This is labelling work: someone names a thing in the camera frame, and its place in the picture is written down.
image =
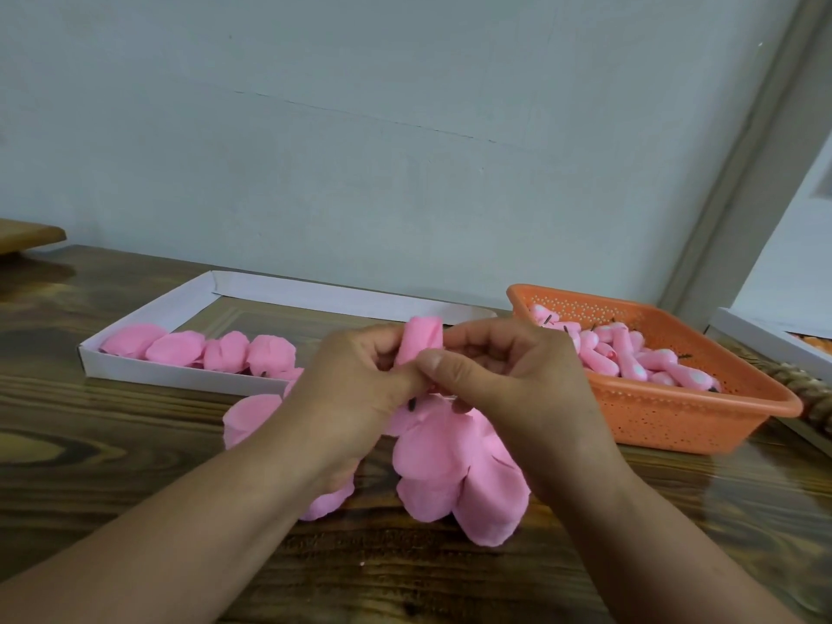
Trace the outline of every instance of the plastic basket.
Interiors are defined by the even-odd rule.
[[[513,284],[506,293],[520,319],[533,322],[528,307],[535,303],[584,328],[615,318],[639,330],[645,346],[689,354],[686,365],[719,379],[722,393],[588,372],[617,442],[705,455],[727,453],[769,416],[800,415],[800,400],[787,387],[656,307],[532,284]]]

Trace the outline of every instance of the orange basket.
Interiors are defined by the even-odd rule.
[[[584,328],[615,318],[639,330],[645,346],[691,355],[686,364],[722,384],[722,393],[697,392],[588,372],[616,442],[705,455],[727,453],[769,416],[800,415],[800,399],[787,387],[656,307],[533,284],[512,284],[506,294],[514,315],[530,322],[532,304],[542,304]]]

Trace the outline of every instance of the white box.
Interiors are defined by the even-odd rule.
[[[81,342],[78,352],[84,372],[88,377],[181,387],[203,392],[241,396],[283,393],[287,382],[282,379],[211,372],[196,367],[173,367],[99,352],[104,340],[120,328],[131,324],[156,324],[173,331],[223,296],[397,322],[406,322],[415,316],[437,316],[442,318],[444,324],[454,325],[471,319],[496,317],[493,311],[465,304],[272,278],[253,273],[209,271],[145,304],[139,310]]]
[[[768,321],[736,311],[717,309],[711,326],[740,344],[779,363],[794,364],[832,385],[832,356],[806,344],[790,333],[832,338],[832,330]]]

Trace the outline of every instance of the person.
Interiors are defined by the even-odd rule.
[[[511,319],[445,331],[393,366],[401,326],[330,335],[257,432],[0,585],[6,624],[210,622],[309,503],[340,488],[429,386],[479,409],[562,521],[618,622],[797,622],[629,468],[564,334]]]

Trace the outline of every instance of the person's left hand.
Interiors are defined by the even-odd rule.
[[[326,492],[340,488],[355,471],[393,411],[429,387],[415,363],[393,367],[402,333],[402,325],[381,325],[328,335],[270,419],[309,430],[315,444],[310,449],[327,462]]]

